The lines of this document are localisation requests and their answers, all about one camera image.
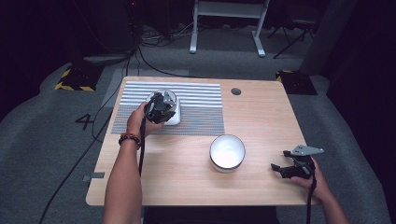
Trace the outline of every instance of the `person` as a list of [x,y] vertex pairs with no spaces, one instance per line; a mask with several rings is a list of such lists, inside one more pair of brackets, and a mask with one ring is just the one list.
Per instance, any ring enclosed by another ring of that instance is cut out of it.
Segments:
[[[142,103],[134,111],[127,121],[127,133],[131,133],[140,138],[140,125],[144,117],[144,106]],[[160,130],[163,123],[154,124],[146,122],[146,133]],[[142,186],[138,172],[136,152],[139,149],[138,141],[128,138],[120,143],[120,151],[114,163],[113,170],[106,186],[105,213],[103,223],[141,223],[142,207]],[[318,163],[313,159],[316,171],[317,187],[314,196],[318,198],[324,209],[326,222],[328,224],[347,224],[349,223],[343,209],[332,194],[324,174],[321,172]],[[291,181],[309,190],[312,183],[310,179],[292,177]]]

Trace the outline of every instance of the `beaded bracelet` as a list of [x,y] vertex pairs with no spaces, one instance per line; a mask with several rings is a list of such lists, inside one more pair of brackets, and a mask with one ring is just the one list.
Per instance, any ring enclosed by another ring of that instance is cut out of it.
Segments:
[[134,140],[137,143],[137,145],[140,147],[140,139],[134,133],[122,133],[119,140],[119,144],[121,145],[121,143],[126,139]]

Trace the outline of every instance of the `forearm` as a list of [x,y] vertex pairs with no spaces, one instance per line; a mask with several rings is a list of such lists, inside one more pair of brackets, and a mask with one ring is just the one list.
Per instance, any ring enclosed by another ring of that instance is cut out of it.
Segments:
[[321,199],[327,224],[347,224],[346,215],[332,193]]
[[132,140],[125,140],[120,146],[107,182],[104,223],[140,223],[142,187],[137,149],[137,143]]

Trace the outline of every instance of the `number 4 marking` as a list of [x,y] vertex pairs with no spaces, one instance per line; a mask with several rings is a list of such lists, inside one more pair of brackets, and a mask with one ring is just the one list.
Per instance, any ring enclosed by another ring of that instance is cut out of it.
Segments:
[[84,123],[84,127],[82,128],[82,130],[85,131],[85,129],[87,128],[87,125],[89,123],[93,123],[93,120],[90,120],[91,115],[90,114],[86,114],[83,117],[76,119],[75,123]]

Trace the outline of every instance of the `human hand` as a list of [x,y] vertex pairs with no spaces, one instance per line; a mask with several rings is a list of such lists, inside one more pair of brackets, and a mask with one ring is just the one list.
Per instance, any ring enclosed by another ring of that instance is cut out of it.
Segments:
[[[327,184],[327,179],[324,176],[324,174],[321,172],[317,161],[315,161],[314,158],[312,158],[312,161],[314,161],[315,164],[315,178],[317,180],[317,187],[314,190],[314,196],[318,198],[321,201],[326,200],[329,196],[332,196],[332,192],[329,188],[329,185]],[[294,183],[300,185],[301,187],[310,190],[311,184],[313,181],[313,176],[311,176],[309,179],[304,179],[300,178],[298,176],[294,176],[290,179]]]
[[[140,126],[142,125],[142,119],[145,117],[145,105],[147,102],[142,103],[134,112],[132,112],[131,116],[128,118],[126,132],[133,133],[140,138]],[[150,133],[160,130],[163,127],[163,122],[159,124],[152,123],[147,120],[146,122],[146,132],[145,137],[147,137]]]

